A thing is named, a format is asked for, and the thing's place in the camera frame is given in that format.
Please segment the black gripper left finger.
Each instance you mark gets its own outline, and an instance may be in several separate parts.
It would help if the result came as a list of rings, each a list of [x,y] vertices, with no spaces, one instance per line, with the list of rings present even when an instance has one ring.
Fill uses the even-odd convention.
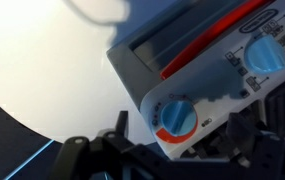
[[[128,112],[120,111],[114,129],[94,140],[84,136],[67,139],[56,157],[48,180],[89,180],[93,174],[111,171],[127,145]]]

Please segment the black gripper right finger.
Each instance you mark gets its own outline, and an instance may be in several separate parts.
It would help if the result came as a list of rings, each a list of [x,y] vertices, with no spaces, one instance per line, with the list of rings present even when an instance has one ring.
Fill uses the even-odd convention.
[[[285,143],[272,133],[263,133],[239,113],[231,113],[227,136],[246,159],[244,180],[280,180]]]

